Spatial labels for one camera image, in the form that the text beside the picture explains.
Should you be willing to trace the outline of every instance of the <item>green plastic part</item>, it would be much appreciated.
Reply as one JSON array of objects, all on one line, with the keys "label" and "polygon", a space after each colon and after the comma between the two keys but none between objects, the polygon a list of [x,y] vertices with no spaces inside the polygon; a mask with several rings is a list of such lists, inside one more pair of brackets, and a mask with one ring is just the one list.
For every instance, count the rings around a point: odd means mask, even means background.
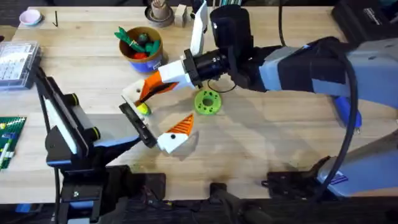
[{"label": "green plastic part", "polygon": [[213,90],[202,90],[195,96],[193,104],[198,113],[213,115],[221,108],[221,97]]},{"label": "green plastic part", "polygon": [[119,27],[119,32],[115,32],[114,35],[120,39],[121,41],[124,41],[127,43],[133,50],[139,53],[145,52],[145,48],[141,47],[135,40],[131,40],[127,32],[122,28]]},{"label": "green plastic part", "polygon": [[145,51],[148,52],[148,53],[151,52],[152,46],[153,46],[153,44],[147,43],[147,44],[145,45]]},{"label": "green plastic part", "polygon": [[149,52],[149,56],[154,55],[156,51],[159,49],[159,47],[160,47],[160,40],[155,40],[154,44],[152,45],[152,49]]}]

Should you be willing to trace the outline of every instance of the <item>yellow ball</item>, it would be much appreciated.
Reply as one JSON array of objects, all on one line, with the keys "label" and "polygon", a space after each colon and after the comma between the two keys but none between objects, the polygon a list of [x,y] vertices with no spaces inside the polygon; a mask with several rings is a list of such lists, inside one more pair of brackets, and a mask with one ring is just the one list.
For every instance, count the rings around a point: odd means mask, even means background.
[{"label": "yellow ball", "polygon": [[139,106],[137,106],[137,110],[142,115],[150,115],[150,109],[145,103],[141,103]]}]

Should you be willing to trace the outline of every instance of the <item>green toy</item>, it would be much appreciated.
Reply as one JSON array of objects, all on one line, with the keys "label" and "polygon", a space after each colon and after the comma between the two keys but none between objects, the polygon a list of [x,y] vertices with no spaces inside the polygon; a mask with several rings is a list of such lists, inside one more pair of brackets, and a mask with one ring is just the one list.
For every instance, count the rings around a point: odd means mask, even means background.
[{"label": "green toy", "polygon": [[145,51],[148,52],[148,53],[150,53],[151,50],[152,50],[152,46],[153,46],[153,44],[151,44],[150,42],[148,42],[148,43],[145,45]]},{"label": "green toy", "polygon": [[200,114],[216,114],[221,108],[221,97],[213,90],[202,90],[195,96],[194,106]]},{"label": "green toy", "polygon": [[160,47],[160,40],[155,40],[154,44],[152,45],[152,49],[149,52],[149,56],[154,55]]},{"label": "green toy", "polygon": [[133,50],[135,50],[138,53],[143,53],[145,52],[145,49],[141,47],[135,40],[131,40],[127,32],[122,28],[119,27],[119,32],[114,33],[114,35],[120,39],[121,41],[124,41],[127,43]]},{"label": "green toy", "polygon": [[7,169],[14,156],[26,117],[0,117],[0,170]]}]

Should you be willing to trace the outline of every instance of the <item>black cable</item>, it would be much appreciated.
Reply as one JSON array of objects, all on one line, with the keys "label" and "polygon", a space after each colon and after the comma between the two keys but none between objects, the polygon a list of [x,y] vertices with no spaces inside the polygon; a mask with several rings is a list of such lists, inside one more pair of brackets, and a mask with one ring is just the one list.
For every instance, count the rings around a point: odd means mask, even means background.
[{"label": "black cable", "polygon": [[279,11],[278,11],[278,30],[279,30],[279,38],[282,46],[286,46],[285,39],[284,39],[284,33],[282,32],[282,7],[283,7],[283,0],[279,0]]},{"label": "black cable", "polygon": [[234,89],[236,88],[236,84],[235,84],[235,85],[232,86],[232,88],[230,88],[229,90],[225,90],[225,91],[215,90],[215,89],[213,89],[213,88],[210,86],[210,80],[207,80],[207,86],[208,86],[209,89],[211,89],[211,90],[213,90],[213,91],[215,91],[215,92],[217,92],[217,93],[227,93],[227,92],[232,91],[232,90],[234,90]]},{"label": "black cable", "polygon": [[321,186],[316,190],[315,195],[310,199],[309,206],[305,208],[304,211],[300,211],[296,214],[294,220],[299,220],[300,223],[304,222],[304,219],[306,217],[306,213],[312,209],[312,207],[319,202],[319,200],[322,198],[323,194],[327,190],[330,182],[333,180],[335,177],[337,171],[343,164],[344,158],[347,155],[349,145],[351,144],[351,140],[354,136],[355,132],[355,121],[356,121],[356,115],[358,111],[358,84],[356,81],[355,77],[355,72],[353,69],[352,64],[348,61],[345,55],[341,55],[337,52],[335,52],[337,55],[339,61],[344,64],[346,68],[346,74],[348,77],[348,82],[349,82],[349,93],[350,93],[350,101],[351,101],[351,106],[349,109],[349,117],[348,117],[348,125],[346,128],[346,134],[344,136],[343,143],[341,145],[340,152],[337,155],[337,158],[331,167],[329,174],[327,175],[326,179],[323,181]]}]

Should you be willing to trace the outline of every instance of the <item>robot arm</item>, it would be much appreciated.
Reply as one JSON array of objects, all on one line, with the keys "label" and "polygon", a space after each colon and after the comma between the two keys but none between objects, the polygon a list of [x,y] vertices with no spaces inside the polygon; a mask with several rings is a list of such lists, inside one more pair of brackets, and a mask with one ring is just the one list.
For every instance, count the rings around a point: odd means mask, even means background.
[{"label": "robot arm", "polygon": [[[223,6],[214,10],[210,19],[218,49],[194,56],[186,50],[185,59],[160,67],[158,73],[130,87],[145,88],[157,79],[150,88],[162,93],[185,86],[201,87],[203,81],[216,80],[227,73],[235,84],[248,90],[349,96],[345,66],[336,57],[344,54],[353,66],[359,98],[398,108],[398,39],[365,42],[358,47],[327,37],[300,49],[259,48],[253,46],[247,10],[236,5]],[[147,100],[153,93],[144,91],[133,96],[127,88],[124,96],[128,95],[138,105],[143,102],[139,99]]]}]

